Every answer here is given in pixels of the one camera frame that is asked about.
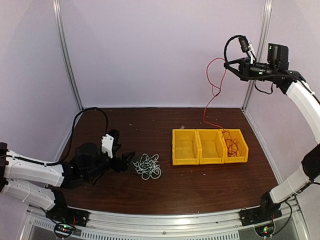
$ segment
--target brown wooden tabletop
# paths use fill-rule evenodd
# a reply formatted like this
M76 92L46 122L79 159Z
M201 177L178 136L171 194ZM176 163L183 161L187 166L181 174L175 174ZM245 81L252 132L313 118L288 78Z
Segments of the brown wooden tabletop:
M120 131L121 153L159 154L162 175L142 180L128 170L109 170L95 186L62 190L69 206L126 214L188 214L238 209L260 204L263 193L277 185L266 156L242 111L210 108L208 121L226 129L241 129L249 147L247 163L172 165L172 129L210 129L203 108L111 108L109 130ZM83 114L74 133L74 148L85 142L100 146L105 130L101 113Z

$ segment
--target robotic arm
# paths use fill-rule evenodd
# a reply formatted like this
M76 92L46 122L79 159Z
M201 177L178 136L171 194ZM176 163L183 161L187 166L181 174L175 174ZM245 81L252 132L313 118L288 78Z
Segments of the robotic arm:
M227 47L233 39L238 39L241 49L248 57L228 61ZM287 46L268 45L267 63L257 62L249 51L251 43L243 35L231 37L224 47L224 67L237 75L242 81L270 81L287 95L303 114L318 144L303 159L299 168L283 183L266 192L261 197L261 205L250 211L241 211L242 225L268 221L281 217L279 207L293 195L301 193L311 185L320 174L320 102L309 88L306 80L297 71L289 70ZM239 64L238 70L231 67Z
M29 181L43 183L53 187L73 189L85 183L94 184L107 170L124 172L128 169L135 153L116 152L119 132L112 129L101 140L101 151L92 142L82 144L75 149L70 162L47 162L29 158L9 150L7 144L0 142L0 193L11 195L46 210L47 216L58 222L70 219L77 225L85 226L88 212L67 206L62 192L55 188L42 188Z

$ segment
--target white backdrop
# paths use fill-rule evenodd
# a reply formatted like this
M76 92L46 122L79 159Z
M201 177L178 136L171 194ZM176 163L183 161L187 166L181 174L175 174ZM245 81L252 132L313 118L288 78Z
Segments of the white backdrop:
M61 1L66 42L85 107L204 107L210 60L243 34L257 48L263 0ZM229 59L243 57L239 43ZM211 69L218 82L222 61ZM227 73L213 107L240 107L247 91Z
M77 112L51 0L0 7L0 142L54 161ZM0 194L0 239L16 240L27 204Z
M272 3L268 42L289 47L289 69L299 71L320 97L320 2L278 0ZM259 83L265 90L270 83ZM276 89L265 95L254 91L248 112L263 136L280 178L291 175L316 146L314 136L295 105ZM319 239L320 187L310 186L298 197L311 239Z

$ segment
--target tangled white rope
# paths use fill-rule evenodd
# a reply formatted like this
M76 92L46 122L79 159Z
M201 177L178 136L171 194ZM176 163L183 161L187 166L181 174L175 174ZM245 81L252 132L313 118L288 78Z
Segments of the tangled white rope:
M139 161L133 162L136 173L140 174L143 180L160 178L162 172L160 165L157 164L158 159L158 154L155 154L152 157L148 156L146 153L142 154Z

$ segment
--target yellow bin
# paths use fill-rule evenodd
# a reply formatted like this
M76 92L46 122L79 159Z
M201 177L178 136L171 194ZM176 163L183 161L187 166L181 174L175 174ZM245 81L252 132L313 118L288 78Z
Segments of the yellow bin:
M228 156L228 149L227 149L226 142L224 140L224 144L226 147L226 155L225 155L224 162L226 164L248 162L249 148L248 148L248 145L246 144L246 141L245 141L244 136L242 135L240 129L220 129L219 131L221 132L221 134L223 134L223 132L225 132L225 131L229 132L230 136L227 135L228 133L224 133L223 137L224 138L231 137L231 139L236 140L237 142L240 143L238 145L238 146L240 146L240 149L238 150L239 155L238 156Z
M195 129L172 130L172 164L198 165L200 144Z
M224 164L227 146L219 129L197 129L200 142L200 164Z

